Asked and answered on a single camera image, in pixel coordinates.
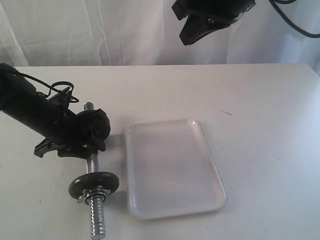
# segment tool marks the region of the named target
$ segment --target white backdrop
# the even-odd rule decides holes
[[[268,0],[192,46],[174,0],[0,0],[0,62],[14,66],[308,63],[320,73],[320,39],[291,29]],[[280,6],[320,33],[320,1]]]

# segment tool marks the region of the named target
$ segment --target black cord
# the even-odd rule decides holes
[[[318,34],[314,34],[314,33],[310,33],[307,32],[305,30],[303,30],[302,28],[298,27],[296,24],[294,24],[286,15],[285,13],[280,9],[280,7],[277,5],[278,4],[292,4],[297,0],[269,0],[269,2],[271,3],[271,5],[273,6],[273,8],[276,10],[276,12],[282,17],[282,19],[290,25],[290,27],[292,27],[294,30],[296,30],[297,32],[301,33],[302,35],[308,37],[308,38],[312,38],[312,39],[318,39],[320,38],[320,33]]]
[[[43,97],[45,97],[45,98],[48,98],[51,95],[51,91],[54,91],[54,92],[59,93],[59,94],[64,94],[61,90],[56,89],[55,88],[56,86],[61,86],[61,85],[69,86],[69,87],[71,87],[71,90],[70,90],[71,93],[75,88],[75,86],[71,82],[68,82],[68,81],[57,81],[57,82],[53,83],[52,85],[49,85],[49,84],[45,83],[44,81],[41,81],[40,79],[35,78],[34,76],[30,76],[28,74],[25,74],[25,73],[22,73],[22,72],[19,72],[19,71],[0,69],[0,72],[6,73],[6,74],[14,74],[14,75],[22,76],[22,77],[25,77],[27,79],[31,79],[31,80],[39,83],[39,84],[44,85],[45,87],[49,88],[49,93],[48,94],[44,94],[43,92],[41,92],[41,95]],[[70,101],[70,103],[78,103],[79,102],[79,99],[74,97],[74,96],[71,96],[70,98],[73,99],[73,101]]]

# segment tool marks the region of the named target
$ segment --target white tray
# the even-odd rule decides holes
[[[214,211],[226,193],[193,119],[126,129],[128,209],[141,220]]]

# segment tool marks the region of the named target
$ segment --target white table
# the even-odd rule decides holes
[[[320,239],[320,78],[307,65],[18,69],[73,82],[75,112],[86,101],[107,112],[112,135],[100,170],[120,178],[105,204],[107,240]],[[215,213],[136,220],[127,211],[123,128],[182,118],[199,120],[227,202]],[[89,209],[68,194],[85,161],[34,156],[43,137],[2,112],[0,134],[1,239],[89,240]]]

